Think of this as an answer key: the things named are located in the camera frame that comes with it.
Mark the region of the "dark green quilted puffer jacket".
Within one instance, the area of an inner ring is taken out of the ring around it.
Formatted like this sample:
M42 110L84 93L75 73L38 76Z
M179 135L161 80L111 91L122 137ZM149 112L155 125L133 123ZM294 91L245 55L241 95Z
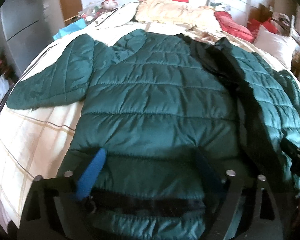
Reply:
M300 89L256 52L221 38L137 29L113 46L75 38L19 82L11 109L82 101L54 179L35 179L20 239L298 239ZM107 158L89 197L76 169ZM223 167L222 192L203 188L193 150Z

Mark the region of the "cream floral plaid bedspread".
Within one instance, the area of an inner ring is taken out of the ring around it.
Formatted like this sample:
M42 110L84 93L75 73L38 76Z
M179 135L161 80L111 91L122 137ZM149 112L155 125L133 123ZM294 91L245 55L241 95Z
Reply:
M29 64L22 78L27 79L53 64L77 36L88 34L112 46L122 36L142 29L175 35L185 28L161 23L129 22L119 27L86 27L46 46ZM70 146L81 113L82 103L68 106L17 111L4 106L0 112L0 225L19 224L23 205L35 176L52 178Z

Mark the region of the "light blue bag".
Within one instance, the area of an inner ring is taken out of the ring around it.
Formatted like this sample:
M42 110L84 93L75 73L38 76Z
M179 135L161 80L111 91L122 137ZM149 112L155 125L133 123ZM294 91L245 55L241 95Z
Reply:
M71 23L64 28L59 29L59 31L55 35L53 35L52 38L55 41L55 40L58 40L64 36L68 35L68 34L82 30L85 27L86 27L85 20L81 18L80 20L77 20L76 22Z

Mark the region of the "pale pink square pillow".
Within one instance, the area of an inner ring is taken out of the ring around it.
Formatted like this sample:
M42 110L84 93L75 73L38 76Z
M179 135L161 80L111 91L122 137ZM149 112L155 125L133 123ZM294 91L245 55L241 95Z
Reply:
M293 55L299 46L292 37L274 34L263 25L259 27L253 45L275 57L287 70L291 70Z

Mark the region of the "grey refrigerator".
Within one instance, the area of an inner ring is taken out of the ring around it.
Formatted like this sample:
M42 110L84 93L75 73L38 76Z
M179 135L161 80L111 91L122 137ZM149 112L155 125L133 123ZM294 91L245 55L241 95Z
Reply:
M0 8L0 49L17 77L52 41L42 0L5 0Z

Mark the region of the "plush doll with red hat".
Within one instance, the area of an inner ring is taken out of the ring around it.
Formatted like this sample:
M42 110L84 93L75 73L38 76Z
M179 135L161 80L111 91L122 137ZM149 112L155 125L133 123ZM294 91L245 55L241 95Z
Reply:
M112 10L116 9L118 6L119 5L116 0L104 0L101 3L102 9L107 10L107 11L112 11Z

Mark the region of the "peach ruffled pillow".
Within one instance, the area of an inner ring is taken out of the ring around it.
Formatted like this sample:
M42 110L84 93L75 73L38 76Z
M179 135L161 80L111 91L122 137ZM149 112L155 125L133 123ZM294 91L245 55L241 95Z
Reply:
M185 24L205 31L221 31L210 7L194 7L173 0L142 0L135 19L139 22Z

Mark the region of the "wooden chair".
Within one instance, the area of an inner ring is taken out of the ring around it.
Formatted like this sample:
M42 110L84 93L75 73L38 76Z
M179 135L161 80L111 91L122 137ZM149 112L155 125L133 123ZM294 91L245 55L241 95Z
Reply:
M271 20L275 22L280 28L280 34L289 36L296 44L293 52L292 63L290 70L299 78L300 76L300 33L295 27L295 16L289 18L287 15L279 14L278 17L272 17Z

